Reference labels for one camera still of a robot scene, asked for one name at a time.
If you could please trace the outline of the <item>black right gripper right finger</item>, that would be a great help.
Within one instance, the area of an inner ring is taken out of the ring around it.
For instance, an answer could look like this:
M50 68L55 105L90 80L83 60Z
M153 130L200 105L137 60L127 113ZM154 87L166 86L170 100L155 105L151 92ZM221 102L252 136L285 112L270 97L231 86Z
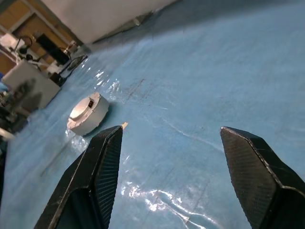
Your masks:
M303 229L305 183L259 136L220 131L231 183L254 229Z

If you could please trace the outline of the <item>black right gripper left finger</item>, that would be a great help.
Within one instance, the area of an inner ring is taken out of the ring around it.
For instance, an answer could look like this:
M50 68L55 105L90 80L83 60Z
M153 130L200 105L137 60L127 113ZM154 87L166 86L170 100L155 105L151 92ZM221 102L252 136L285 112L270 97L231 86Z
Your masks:
M36 229L107 229L110 224L122 146L123 127L105 129L66 169Z

